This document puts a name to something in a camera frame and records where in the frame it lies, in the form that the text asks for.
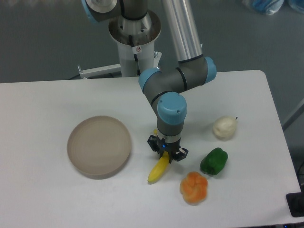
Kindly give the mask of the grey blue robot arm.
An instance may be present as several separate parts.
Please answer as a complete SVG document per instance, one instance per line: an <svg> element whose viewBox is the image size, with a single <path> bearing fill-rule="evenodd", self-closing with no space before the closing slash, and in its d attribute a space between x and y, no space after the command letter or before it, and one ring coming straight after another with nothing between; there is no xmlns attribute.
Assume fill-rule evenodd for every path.
<svg viewBox="0 0 304 228"><path fill-rule="evenodd" d="M178 66L169 73L158 68L161 54L154 43L161 32L158 16L145 0L84 0L87 17L95 23L107 20L112 39L117 43L119 63L80 70L82 78L120 73L137 76L143 94L157 116L157 134L150 136L151 149L170 161L186 158L188 150L180 146L187 114L182 93L212 81L216 74L213 60L202 53L191 5L188 0L162 2Z"/></svg>

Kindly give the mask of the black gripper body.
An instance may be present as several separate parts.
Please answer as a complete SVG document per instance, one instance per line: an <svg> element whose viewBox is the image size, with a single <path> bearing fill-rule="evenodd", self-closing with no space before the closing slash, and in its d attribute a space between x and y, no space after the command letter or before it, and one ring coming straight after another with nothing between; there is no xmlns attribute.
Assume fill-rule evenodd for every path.
<svg viewBox="0 0 304 228"><path fill-rule="evenodd" d="M166 152L175 152L177 151L181 146L180 146L180 139L175 141L175 142L167 142L164 138L160 139L158 136L157 136L157 145L159 146L160 148L160 153L163 155L164 151Z"/></svg>

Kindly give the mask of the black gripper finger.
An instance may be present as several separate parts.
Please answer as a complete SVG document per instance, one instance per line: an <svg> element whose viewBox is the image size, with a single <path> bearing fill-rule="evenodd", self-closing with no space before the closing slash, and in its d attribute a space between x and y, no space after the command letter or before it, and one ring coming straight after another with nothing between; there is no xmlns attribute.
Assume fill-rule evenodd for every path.
<svg viewBox="0 0 304 228"><path fill-rule="evenodd" d="M188 155L189 150L187 150L186 148L179 148L177 151L175 152L168 152L169 155L169 163L171 163L172 161L181 161L183 159L185 159Z"/></svg>
<svg viewBox="0 0 304 228"><path fill-rule="evenodd" d="M147 140L148 145L152 149L152 151L157 152L159 155L159 159L162 157L162 154L160 153L160 148L157 145L157 137L154 135L150 135Z"/></svg>

